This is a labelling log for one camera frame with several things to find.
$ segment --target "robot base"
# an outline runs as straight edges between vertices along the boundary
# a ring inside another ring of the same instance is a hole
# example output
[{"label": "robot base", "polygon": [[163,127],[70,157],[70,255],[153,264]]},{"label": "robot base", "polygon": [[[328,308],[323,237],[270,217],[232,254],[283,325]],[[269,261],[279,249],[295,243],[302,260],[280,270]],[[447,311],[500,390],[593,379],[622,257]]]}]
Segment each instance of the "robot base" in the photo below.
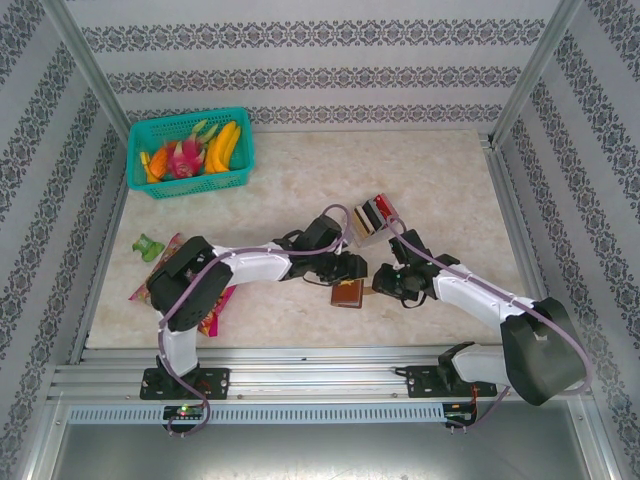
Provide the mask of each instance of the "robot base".
[{"label": "robot base", "polygon": [[493,398],[498,395],[498,389],[493,383],[458,381],[447,386],[436,365],[414,365],[396,368],[395,374],[407,379],[409,398],[464,398],[473,394],[476,387],[478,397]]},{"label": "robot base", "polygon": [[[159,357],[156,357],[156,363],[157,368],[147,368],[144,371],[140,387],[142,400],[196,400],[198,398],[169,375]],[[229,374],[228,368],[198,366],[181,378],[206,395],[208,400],[226,400],[229,392]]]}]

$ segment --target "banana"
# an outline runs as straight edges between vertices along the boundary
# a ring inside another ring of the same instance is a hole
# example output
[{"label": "banana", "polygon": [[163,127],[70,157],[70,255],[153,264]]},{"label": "banana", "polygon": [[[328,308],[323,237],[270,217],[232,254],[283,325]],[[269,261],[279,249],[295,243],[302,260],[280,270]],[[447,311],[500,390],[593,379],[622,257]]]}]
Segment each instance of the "banana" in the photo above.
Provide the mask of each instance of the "banana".
[{"label": "banana", "polygon": [[233,135],[231,135],[231,138],[229,139],[229,143],[227,144],[227,147],[224,150],[224,155],[222,157],[222,164],[229,168],[229,162],[231,162],[231,155],[233,154],[233,149],[236,148],[236,143],[238,143],[238,139],[240,138],[240,133],[242,132],[242,129],[238,126],[236,127],[236,129],[233,131]]},{"label": "banana", "polygon": [[209,146],[207,157],[204,161],[204,171],[206,173],[223,173],[229,171],[229,169],[222,164],[221,159],[235,129],[235,121],[227,123],[216,137],[213,147],[211,147],[211,145]]}]

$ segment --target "white robotic arm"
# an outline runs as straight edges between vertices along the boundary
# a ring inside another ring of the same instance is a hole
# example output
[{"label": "white robotic arm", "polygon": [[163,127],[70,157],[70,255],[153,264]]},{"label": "white robotic arm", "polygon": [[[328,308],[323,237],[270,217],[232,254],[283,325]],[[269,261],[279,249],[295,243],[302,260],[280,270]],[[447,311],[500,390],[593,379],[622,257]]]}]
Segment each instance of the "white robotic arm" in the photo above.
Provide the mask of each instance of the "white robotic arm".
[{"label": "white robotic arm", "polygon": [[[415,230],[400,237],[433,259]],[[527,402],[541,405],[585,378],[585,364],[578,352],[558,333],[516,306],[542,315],[579,343],[566,310],[557,300],[549,297],[536,302],[517,297],[472,274],[450,255],[435,259],[452,271],[407,249],[399,238],[389,243],[396,265],[380,267],[373,278],[373,290],[399,299],[406,308],[413,308],[407,300],[417,301],[415,306],[420,306],[427,297],[450,303],[501,334],[502,345],[465,342],[439,357],[438,371],[448,388],[460,382],[495,383],[513,387]]]},{"label": "white robotic arm", "polygon": [[[264,249],[279,250],[280,247],[274,242],[261,245]],[[213,246],[211,252],[215,257],[223,253],[233,251],[226,247]],[[284,278],[291,268],[291,260],[287,255],[276,255],[268,253],[242,253],[233,255],[220,261],[231,270],[231,279],[225,288],[242,283],[257,282],[260,280],[279,281]],[[167,361],[171,364],[177,375],[183,376],[197,367],[198,357],[196,355],[196,337],[198,327],[194,326],[188,330],[171,331],[167,325],[163,333],[164,346]]]},{"label": "white robotic arm", "polygon": [[[341,234],[340,226],[323,214],[304,232],[291,232],[258,248],[229,249],[211,246],[202,237],[190,239],[147,282],[153,306],[164,315],[189,288],[191,278],[218,258],[162,330],[165,365],[168,362],[183,378],[198,366],[197,326],[227,287],[260,280],[283,281],[307,272],[314,272],[327,284],[366,277],[366,262],[358,255],[335,250],[306,254],[333,245]],[[421,252],[428,252],[415,230],[401,237]],[[373,290],[399,299],[407,308],[413,308],[407,301],[418,301],[415,306],[419,306],[427,297],[450,303],[502,336],[501,346],[466,342],[442,354],[438,373],[447,388],[453,390],[461,382],[480,381],[512,386],[527,402],[540,405],[585,377],[585,365],[575,350],[552,329],[512,304],[515,296],[481,281],[511,299],[501,300],[480,287],[479,282],[472,281],[471,271],[454,257],[445,254],[436,258],[461,275],[437,267],[406,249],[398,239],[392,239],[390,244],[396,265],[381,266],[374,275]],[[272,250],[286,250],[291,255]],[[559,302],[552,298],[540,302],[523,297],[517,300],[577,341]]]},{"label": "white robotic arm", "polygon": [[[261,280],[288,280],[307,272],[315,273],[327,284],[366,277],[367,264],[359,255],[341,249],[305,254],[326,250],[341,237],[340,225],[323,214],[304,232],[291,232],[260,247],[227,248],[212,246],[202,237],[189,239],[147,281],[151,303],[161,316],[173,307],[196,274],[218,260],[162,327],[162,363],[171,365],[179,377],[198,366],[197,326],[225,288]],[[278,253],[283,250],[290,254]]]}]

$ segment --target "fruit basket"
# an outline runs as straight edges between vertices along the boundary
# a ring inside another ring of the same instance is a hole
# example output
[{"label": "fruit basket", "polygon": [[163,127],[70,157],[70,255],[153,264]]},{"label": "fruit basket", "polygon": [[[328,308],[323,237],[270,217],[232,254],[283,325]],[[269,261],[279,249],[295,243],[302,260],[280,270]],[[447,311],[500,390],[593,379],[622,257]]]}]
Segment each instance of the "fruit basket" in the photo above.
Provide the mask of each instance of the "fruit basket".
[{"label": "fruit basket", "polygon": [[[229,164],[231,171],[160,183],[147,183],[144,167],[140,162],[140,152],[155,152],[168,142],[183,140],[189,136],[194,125],[205,119],[207,125],[204,129],[208,129],[216,123],[220,125],[219,128],[222,128],[232,120],[235,120],[242,128],[242,133],[231,156]],[[249,173],[255,163],[254,156],[249,116],[244,108],[223,108],[143,120],[133,125],[129,134],[127,183],[129,188],[141,190],[156,199],[239,187],[249,181]]]}]

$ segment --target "beige floor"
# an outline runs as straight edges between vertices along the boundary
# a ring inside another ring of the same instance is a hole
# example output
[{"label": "beige floor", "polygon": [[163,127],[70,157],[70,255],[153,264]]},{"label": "beige floor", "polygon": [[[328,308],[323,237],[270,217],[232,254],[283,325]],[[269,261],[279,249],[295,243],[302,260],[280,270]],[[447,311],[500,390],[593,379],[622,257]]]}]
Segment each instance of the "beige floor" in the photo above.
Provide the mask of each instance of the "beige floor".
[{"label": "beige floor", "polygon": [[[167,242],[177,232],[223,246],[260,245],[304,229],[335,202],[386,192],[434,254],[460,258],[517,294],[523,288],[484,155],[474,131],[265,133],[255,135],[247,186],[169,200],[130,191],[89,335],[89,348],[153,348],[155,312],[128,299],[152,265],[131,244],[144,232]],[[393,263],[382,242],[359,252],[370,276]],[[329,305],[330,289],[293,280],[239,286],[219,336],[200,346],[317,347],[496,342],[497,333],[455,307],[428,300],[405,310],[382,295],[361,310]]]}]

